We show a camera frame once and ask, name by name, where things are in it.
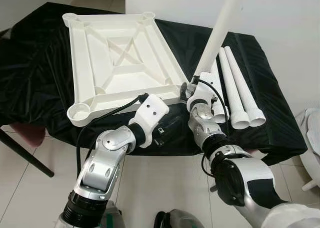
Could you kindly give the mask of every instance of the white plastic tray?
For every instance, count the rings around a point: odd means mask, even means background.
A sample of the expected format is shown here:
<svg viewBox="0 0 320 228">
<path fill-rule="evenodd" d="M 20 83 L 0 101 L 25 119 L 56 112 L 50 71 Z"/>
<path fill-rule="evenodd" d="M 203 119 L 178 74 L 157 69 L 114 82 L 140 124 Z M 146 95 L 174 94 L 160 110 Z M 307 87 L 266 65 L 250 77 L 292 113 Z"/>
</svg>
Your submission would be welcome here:
<svg viewBox="0 0 320 228">
<path fill-rule="evenodd" d="M 145 92 L 167 105 L 179 102 L 180 86 L 188 80 L 154 13 L 62 17 L 70 33 L 75 88 L 67 116 L 75 126 L 85 126 Z"/>
</svg>

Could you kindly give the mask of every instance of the black metal leg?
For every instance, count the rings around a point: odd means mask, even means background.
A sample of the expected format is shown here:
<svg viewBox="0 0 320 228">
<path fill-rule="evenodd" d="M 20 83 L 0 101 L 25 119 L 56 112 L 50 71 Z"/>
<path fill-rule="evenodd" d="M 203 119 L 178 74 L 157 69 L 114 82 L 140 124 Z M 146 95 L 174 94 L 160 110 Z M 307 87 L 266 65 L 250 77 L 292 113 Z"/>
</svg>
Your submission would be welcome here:
<svg viewBox="0 0 320 228">
<path fill-rule="evenodd" d="M 55 173 L 41 163 L 37 158 L 30 154 L 26 149 L 24 149 L 19 143 L 12 139 L 7 133 L 0 129 L 0 141 L 10 147 L 13 151 L 18 153 L 20 156 L 25 158 L 32 165 L 37 167 L 40 171 L 45 173 L 49 177 L 53 177 Z"/>
</svg>

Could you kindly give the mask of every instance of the black cloth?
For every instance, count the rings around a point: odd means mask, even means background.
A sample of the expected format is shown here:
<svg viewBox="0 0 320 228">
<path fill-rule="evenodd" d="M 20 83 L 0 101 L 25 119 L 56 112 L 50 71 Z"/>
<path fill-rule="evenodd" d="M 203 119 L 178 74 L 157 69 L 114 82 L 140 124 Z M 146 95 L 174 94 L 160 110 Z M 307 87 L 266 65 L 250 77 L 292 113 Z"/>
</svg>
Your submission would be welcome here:
<svg viewBox="0 0 320 228">
<path fill-rule="evenodd" d="M 61 18 L 66 12 L 113 13 L 48 2 L 5 33 L 0 38 L 0 124 L 43 125 L 53 137 L 75 145 L 81 128 L 73 126 L 66 116 L 74 103 L 69 30 Z M 212 29 L 158 19 L 156 23 L 191 80 Z M 266 123 L 260 127 L 234 130 L 230 125 L 230 137 L 244 149 L 267 153 L 263 160 L 268 165 L 303 153 L 304 139 L 259 43 L 253 36 L 230 32 L 223 45 L 231 47 L 258 107 L 266 116 Z M 228 105 L 224 89 L 223 94 Z M 135 149 L 132 155 L 201 152 L 188 128 L 186 106 L 169 107 L 170 113 L 159 124 L 164 133 L 161 137 L 157 130 L 153 133 L 160 145 L 153 142 L 147 149 Z M 81 146 L 88 147 L 106 129 L 127 125 L 133 116 L 130 112 L 99 121 L 84 133 Z"/>
</svg>

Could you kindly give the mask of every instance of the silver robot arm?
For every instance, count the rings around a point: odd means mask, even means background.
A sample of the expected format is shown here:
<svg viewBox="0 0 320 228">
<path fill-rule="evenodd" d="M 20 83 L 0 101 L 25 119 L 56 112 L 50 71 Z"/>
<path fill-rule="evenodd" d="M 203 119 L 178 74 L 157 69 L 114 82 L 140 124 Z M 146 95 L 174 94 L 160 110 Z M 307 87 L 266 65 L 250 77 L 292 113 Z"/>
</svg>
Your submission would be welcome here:
<svg viewBox="0 0 320 228">
<path fill-rule="evenodd" d="M 119 163 L 136 146 L 151 144 L 152 131 L 168 112 L 168 106 L 151 94 L 128 126 L 98 136 L 95 152 L 85 161 L 55 228 L 98 227 L 119 176 Z"/>
<path fill-rule="evenodd" d="M 210 76 L 200 78 L 211 82 Z M 319 228 L 320 210 L 289 203 L 278 196 L 270 168 L 221 131 L 211 113 L 209 101 L 213 92 L 203 83 L 199 87 L 200 91 L 195 87 L 187 102 L 188 126 L 209 160 L 219 197 L 234 206 L 254 228 Z"/>
</svg>

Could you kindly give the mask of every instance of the white plastic tube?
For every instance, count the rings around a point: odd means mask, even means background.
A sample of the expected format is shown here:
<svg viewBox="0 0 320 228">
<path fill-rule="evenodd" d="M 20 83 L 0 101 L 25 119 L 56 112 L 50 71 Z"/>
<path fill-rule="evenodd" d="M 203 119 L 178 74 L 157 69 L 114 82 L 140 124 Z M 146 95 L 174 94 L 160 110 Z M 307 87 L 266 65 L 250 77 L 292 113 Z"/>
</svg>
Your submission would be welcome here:
<svg viewBox="0 0 320 228">
<path fill-rule="evenodd" d="M 223 72 L 226 94 L 228 96 L 228 101 L 230 105 L 231 125 L 235 129 L 247 128 L 250 124 L 250 120 L 248 114 L 244 111 L 244 107 L 242 106 L 238 90 L 236 89 L 237 86 L 232 76 L 228 59 L 223 48 L 220 48 L 219 50 L 219 59 Z"/>
<path fill-rule="evenodd" d="M 240 68 L 236 62 L 236 59 L 230 49 L 229 46 L 224 48 L 225 53 L 227 55 L 227 59 L 231 68 L 232 75 L 234 77 L 234 81 L 236 83 L 236 87 L 238 89 L 242 104 L 246 113 L 250 119 L 250 126 L 251 127 L 258 127 L 261 126 L 263 123 L 266 122 L 266 118 L 264 113 L 258 108 L 254 97 L 252 96 L 248 85 L 240 71 Z"/>
<path fill-rule="evenodd" d="M 219 93 L 219 95 L 221 96 L 221 98 L 223 100 L 224 95 L 223 95 L 222 89 L 221 89 L 220 77 L 219 77 L 218 66 L 217 66 L 216 60 L 213 62 L 210 73 L 212 73 L 212 75 L 213 75 L 213 81 L 212 81 L 213 87 L 217 90 L 217 92 Z M 217 123 L 226 122 L 224 108 L 223 108 L 219 99 L 213 103 L 211 109 L 213 111 L 213 119 L 215 122 L 217 122 Z M 229 119 L 228 107 L 225 106 L 225 109 L 227 112 L 227 118 Z"/>
<path fill-rule="evenodd" d="M 204 48 L 201 59 L 196 67 L 194 76 L 200 76 L 201 72 L 209 72 L 216 59 L 220 47 L 230 28 L 230 23 L 236 12 L 241 9 L 242 0 L 225 0 L 216 24 L 213 27 L 208 42 Z"/>
</svg>

